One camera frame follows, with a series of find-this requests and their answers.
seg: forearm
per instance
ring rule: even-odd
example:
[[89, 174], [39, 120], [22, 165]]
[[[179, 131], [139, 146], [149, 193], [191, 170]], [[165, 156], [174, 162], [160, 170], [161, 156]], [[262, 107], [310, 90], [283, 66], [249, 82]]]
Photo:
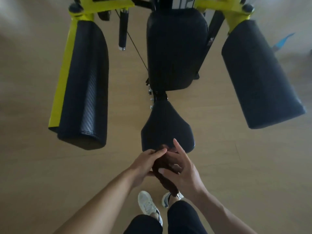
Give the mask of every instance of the forearm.
[[133, 182], [133, 171], [125, 170], [65, 222], [55, 234], [110, 233]]
[[194, 197], [193, 203], [205, 216], [215, 234], [256, 234], [254, 230], [232, 214], [207, 190]]

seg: black vinyl upholstery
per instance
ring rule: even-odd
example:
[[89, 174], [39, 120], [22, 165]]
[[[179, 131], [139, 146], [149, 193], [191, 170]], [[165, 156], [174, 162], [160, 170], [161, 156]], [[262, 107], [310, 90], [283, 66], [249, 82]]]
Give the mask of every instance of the black vinyl upholstery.
[[101, 29], [79, 21], [69, 70], [58, 138], [91, 150], [107, 137], [109, 59]]
[[141, 131], [142, 150], [157, 149], [162, 144], [172, 148], [174, 138], [187, 153], [195, 147], [189, 124], [180, 117], [169, 101], [156, 101]]
[[305, 113], [255, 21], [245, 20], [230, 33], [222, 56], [249, 128], [267, 127]]
[[203, 15], [194, 8], [154, 11], [146, 36], [151, 89], [188, 87], [206, 53], [208, 26]]

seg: cable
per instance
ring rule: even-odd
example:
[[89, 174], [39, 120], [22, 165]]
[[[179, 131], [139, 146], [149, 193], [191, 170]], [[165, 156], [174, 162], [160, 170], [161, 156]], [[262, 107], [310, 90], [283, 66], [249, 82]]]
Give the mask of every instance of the cable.
[[[129, 36], [129, 38], [130, 38], [131, 42], [133, 43], [133, 46], [135, 46], [135, 43], [133, 42], [133, 40], [132, 40], [132, 38], [131, 38], [131, 36], [130, 36], [130, 34], [129, 34], [129, 32], [128, 32], [128, 31], [127, 31], [127, 34], [128, 34], [128, 36]], [[143, 64], [144, 64], [144, 66], [145, 66], [146, 70], [148, 70], [148, 69], [147, 69], [147, 66], [145, 65], [145, 63], [144, 63], [144, 61], [143, 61], [143, 58], [141, 57], [140, 53], [138, 52], [138, 49], [137, 49], [137, 47], [136, 47], [136, 46], [135, 46], [135, 50], [137, 51], [137, 53], [138, 53], [139, 57], [141, 58], [141, 60], [142, 60], [142, 62], [143, 62]]]

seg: shoe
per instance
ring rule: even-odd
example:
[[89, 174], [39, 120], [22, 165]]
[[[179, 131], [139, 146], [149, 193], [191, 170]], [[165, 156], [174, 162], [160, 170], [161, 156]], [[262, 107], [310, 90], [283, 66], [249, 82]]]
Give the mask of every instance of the shoe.
[[146, 191], [141, 191], [138, 194], [138, 205], [145, 215], [150, 216], [152, 213], [158, 213], [158, 222], [162, 226], [162, 218], [158, 208], [155, 206], [151, 195]]
[[[162, 204], [165, 208], [168, 208], [168, 207], [169, 207], [169, 198], [170, 198], [170, 197], [171, 197], [171, 193], [168, 192], [168, 193], [166, 193], [166, 194], [163, 196], [163, 198], [162, 198], [162, 200], [161, 200], [161, 204]], [[177, 198], [178, 198], [179, 200], [181, 200], [181, 199], [184, 198], [184, 196], [179, 192], [179, 193], [177, 194]]]

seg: exercise machine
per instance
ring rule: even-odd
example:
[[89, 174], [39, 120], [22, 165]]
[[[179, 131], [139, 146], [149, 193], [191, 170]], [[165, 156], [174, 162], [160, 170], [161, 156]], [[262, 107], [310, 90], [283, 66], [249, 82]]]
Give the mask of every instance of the exercise machine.
[[[108, 21], [110, 11], [119, 10], [119, 49], [125, 50], [129, 9], [135, 5], [152, 10], [146, 30], [146, 83], [154, 105], [141, 131], [143, 151], [161, 144], [172, 147], [173, 138], [187, 153], [193, 150], [192, 129], [168, 101], [166, 91], [185, 89], [199, 78], [224, 20], [229, 33], [221, 53], [249, 128], [264, 128], [305, 113], [271, 47], [250, 20], [252, 5], [246, 0], [191, 1], [193, 8], [173, 9], [173, 0], [74, 0], [49, 129], [60, 140], [86, 150], [105, 146], [109, 55], [94, 14]], [[206, 9], [215, 11], [209, 26], [203, 15]]]

